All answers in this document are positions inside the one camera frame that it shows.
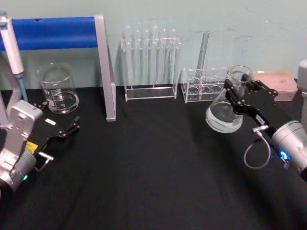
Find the black table surface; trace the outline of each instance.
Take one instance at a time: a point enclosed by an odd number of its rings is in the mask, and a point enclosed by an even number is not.
[[[41,91],[29,91],[41,102]],[[13,197],[1,201],[2,230],[307,229],[307,187],[273,153],[251,170],[243,153],[257,137],[244,117],[233,134],[205,122],[210,102],[174,99],[124,101],[117,88],[117,121],[106,122],[101,89],[78,89],[68,115],[44,114],[60,124],[80,115],[80,132],[47,153],[55,160],[31,173]],[[302,98],[279,103],[300,119]],[[1,133],[2,148],[4,133]],[[249,161],[266,159],[257,144]]]

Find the pink box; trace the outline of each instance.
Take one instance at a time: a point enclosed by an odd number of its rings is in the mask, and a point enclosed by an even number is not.
[[[287,71],[258,71],[254,73],[254,79],[262,81],[271,89],[278,92],[275,101],[292,101],[297,91],[294,74]]]

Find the blue padded bar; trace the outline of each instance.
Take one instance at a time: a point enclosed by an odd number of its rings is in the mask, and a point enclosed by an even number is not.
[[[97,47],[94,17],[15,19],[12,24],[20,50]]]

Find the silver metal stand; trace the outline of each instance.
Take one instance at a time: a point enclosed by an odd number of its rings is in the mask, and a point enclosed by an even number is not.
[[[101,79],[105,96],[106,120],[116,121],[116,86],[106,35],[105,19],[103,15],[95,15],[94,18]]]

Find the test tube rack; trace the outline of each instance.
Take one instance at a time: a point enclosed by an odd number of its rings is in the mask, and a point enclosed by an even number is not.
[[[222,92],[228,68],[183,69],[180,73],[185,103],[214,101]]]
[[[125,28],[121,60],[126,101],[177,97],[180,46],[175,29]]]

